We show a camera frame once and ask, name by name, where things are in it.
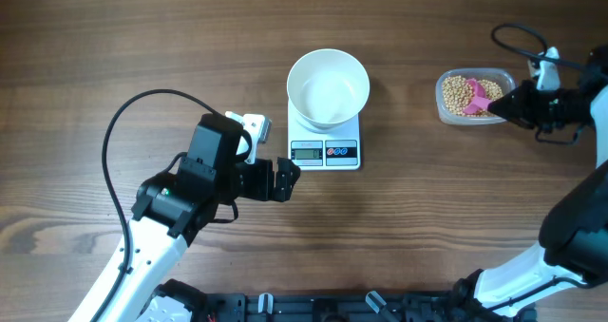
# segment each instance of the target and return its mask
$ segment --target wood grain surface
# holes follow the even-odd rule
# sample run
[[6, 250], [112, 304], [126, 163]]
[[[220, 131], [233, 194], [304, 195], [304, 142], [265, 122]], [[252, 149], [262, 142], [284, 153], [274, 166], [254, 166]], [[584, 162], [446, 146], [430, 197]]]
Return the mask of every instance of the wood grain surface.
[[[551, 207], [594, 168], [595, 136], [533, 141], [503, 123], [439, 121], [447, 70], [525, 60], [494, 46], [502, 22], [540, 30], [584, 62], [608, 36], [606, 0], [0, 0], [0, 321], [64, 321], [121, 237], [100, 154], [116, 109], [151, 88], [274, 121], [263, 158], [287, 152], [285, 82], [308, 51], [365, 66], [363, 167], [304, 173], [285, 204], [240, 199], [169, 277], [208, 293], [444, 290], [530, 246]], [[512, 42], [534, 47], [512, 36]], [[564, 70], [563, 83], [577, 74]], [[123, 114], [110, 173], [129, 208], [186, 150], [203, 113], [159, 96]], [[606, 287], [540, 303], [541, 321], [605, 321]]]

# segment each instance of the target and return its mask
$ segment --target scale display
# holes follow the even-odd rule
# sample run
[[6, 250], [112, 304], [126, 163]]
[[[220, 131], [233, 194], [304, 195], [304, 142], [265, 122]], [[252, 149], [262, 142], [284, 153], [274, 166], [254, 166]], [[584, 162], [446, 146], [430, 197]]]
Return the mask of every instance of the scale display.
[[323, 155], [319, 150], [313, 149], [296, 149], [294, 150], [296, 160], [320, 160]]
[[288, 157], [302, 171], [356, 170], [361, 166], [359, 117], [332, 130], [320, 130], [288, 103]]
[[359, 163], [357, 141], [294, 141], [291, 150], [292, 161], [298, 166], [341, 166]]

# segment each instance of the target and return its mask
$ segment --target black cable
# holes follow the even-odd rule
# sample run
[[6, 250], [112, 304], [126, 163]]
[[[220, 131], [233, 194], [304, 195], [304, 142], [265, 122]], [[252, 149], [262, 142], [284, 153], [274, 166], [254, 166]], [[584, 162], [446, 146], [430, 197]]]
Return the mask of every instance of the black cable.
[[577, 288], [581, 288], [581, 289], [589, 289], [590, 286], [587, 284], [582, 284], [574, 279], [571, 278], [566, 278], [566, 277], [553, 277], [553, 279], [551, 279], [551, 281], [544, 283], [542, 285], [540, 285], [540, 287], [526, 293], [526, 294], [522, 294], [519, 297], [516, 298], [509, 298], [509, 300], [501, 303], [501, 304], [497, 304], [494, 307], [491, 308], [487, 308], [489, 311], [494, 312], [497, 311], [498, 309], [504, 308], [504, 307], [511, 307], [513, 306], [513, 304], [517, 303], [517, 302], [521, 302], [523, 300], [525, 300], [526, 298], [529, 298], [535, 294], [541, 293], [551, 287], [554, 287], [562, 282], [565, 283], [569, 283], [572, 284], [574, 286], [576, 286]]
[[95, 315], [93, 315], [93, 318], [91, 319], [92, 322], [97, 321], [101, 317], [101, 315], [104, 313], [105, 309], [107, 308], [107, 305], [112, 301], [114, 294], [116, 293], [118, 288], [121, 286], [121, 283], [123, 282], [124, 274], [126, 273], [126, 271], [129, 268], [130, 257], [131, 257], [131, 235], [129, 233], [129, 229], [126, 224], [126, 218], [124, 217], [123, 208], [121, 207], [121, 203], [118, 201], [118, 196], [116, 195], [116, 192], [114, 191], [114, 186], [112, 185], [112, 181], [110, 180], [110, 174], [109, 174], [109, 171], [107, 170], [107, 144], [110, 140], [110, 134], [112, 133], [114, 124], [116, 123], [118, 118], [121, 116], [123, 111], [127, 107], [129, 107], [131, 104], [138, 101], [139, 99], [146, 97], [148, 95], [153, 95], [153, 94], [173, 94], [173, 95], [181, 96], [182, 98], [186, 98], [192, 102], [195, 102], [195, 103], [203, 106], [204, 108], [206, 108], [208, 111], [210, 111], [213, 114], [217, 114], [217, 115], [219, 114], [215, 109], [211, 108], [208, 104], [202, 102], [201, 100], [199, 100], [191, 95], [180, 92], [178, 90], [152, 89], [152, 90], [145, 91], [144, 93], [138, 94], [138, 95], [134, 96], [133, 98], [129, 99], [126, 103], [124, 103], [118, 109], [118, 111], [116, 111], [116, 113], [114, 114], [114, 117], [112, 117], [112, 120], [110, 121], [110, 124], [107, 127], [107, 130], [105, 131], [104, 144], [102, 146], [102, 168], [104, 170], [104, 179], [105, 179], [105, 184], [107, 185], [107, 190], [109, 191], [110, 196], [112, 197], [112, 201], [114, 202], [114, 206], [116, 207], [116, 213], [118, 214], [118, 219], [121, 221], [121, 227], [123, 228], [124, 257], [123, 257], [123, 264], [119, 268], [118, 276], [116, 277], [116, 280], [114, 281], [114, 284], [112, 285], [112, 288], [110, 289], [110, 292], [105, 297], [104, 302], [99, 307], [99, 309], [97, 310]]
[[540, 127], [536, 131], [536, 134], [534, 134], [534, 139], [537, 142], [546, 142], [546, 143], [551, 143], [551, 144], [554, 144], [554, 145], [576, 145], [577, 142], [579, 142], [579, 137], [582, 134], [582, 131], [584, 130], [585, 127], [587, 127], [587, 123], [582, 123], [581, 125], [579, 125], [579, 127], [577, 127], [577, 130], [574, 132], [574, 135], [572, 136], [572, 140], [568, 141], [568, 142], [552, 141], [552, 140], [547, 140], [547, 139], [541, 138], [541, 133], [543, 131], [542, 131], [542, 129]]
[[212, 223], [231, 223], [231, 222], [235, 222], [238, 218], [238, 207], [237, 207], [237, 203], [232, 201], [230, 202], [230, 206], [232, 207], [232, 214], [234, 215], [234, 217], [232, 219], [227, 219], [227, 218], [214, 218], [211, 222]]
[[180, 152], [179, 154], [175, 155], [173, 160], [169, 163], [169, 166], [165, 167], [164, 170], [161, 171], [161, 173], [166, 173], [166, 172], [171, 171], [171, 169], [173, 169], [173, 167], [175, 166], [175, 163], [177, 163], [179, 160], [186, 157], [187, 155], [188, 155], [188, 153], [185, 151]]
[[[531, 52], [531, 51], [528, 51], [528, 50], [525, 50], [525, 49], [522, 49], [522, 48], [510, 46], [507, 43], [499, 40], [496, 37], [496, 32], [498, 32], [499, 30], [501, 30], [503, 28], [515, 28], [515, 29], [519, 29], [519, 30], [527, 32], [528, 34], [536, 37], [536, 39], [539, 40], [539, 42], [541, 42], [541, 44], [542, 44], [543, 51], [542, 51], [541, 55], [536, 54], [536, 53]], [[527, 26], [524, 26], [524, 25], [521, 25], [521, 24], [516, 24], [516, 23], [500, 24], [499, 26], [495, 27], [492, 30], [492, 32], [490, 33], [490, 37], [492, 38], [492, 41], [494, 43], [496, 43], [499, 47], [502, 47], [502, 48], [504, 48], [506, 50], [509, 50], [511, 52], [515, 52], [517, 54], [526, 56], [526, 57], [531, 58], [531, 59], [536, 60], [536, 61], [547, 61], [547, 62], [551, 62], [552, 64], [558, 65], [558, 66], [571, 67], [571, 68], [576, 69], [576, 70], [581, 71], [581, 72], [593, 71], [596, 75], [598, 75], [598, 76], [602, 77], [603, 79], [605, 79], [606, 81], [608, 81], [608, 76], [606, 76], [606, 75], [604, 75], [601, 72], [598, 72], [596, 70], [589, 69], [586, 66], [578, 64], [576, 62], [567, 61], [567, 60], [563, 60], [563, 59], [555, 59], [555, 58], [551, 58], [551, 57], [546, 57], [545, 54], [547, 52], [547, 47], [548, 47], [546, 39], [544, 37], [542, 37], [542, 35], [540, 33], [538, 33], [537, 31], [535, 31], [532, 28], [529, 28]]]

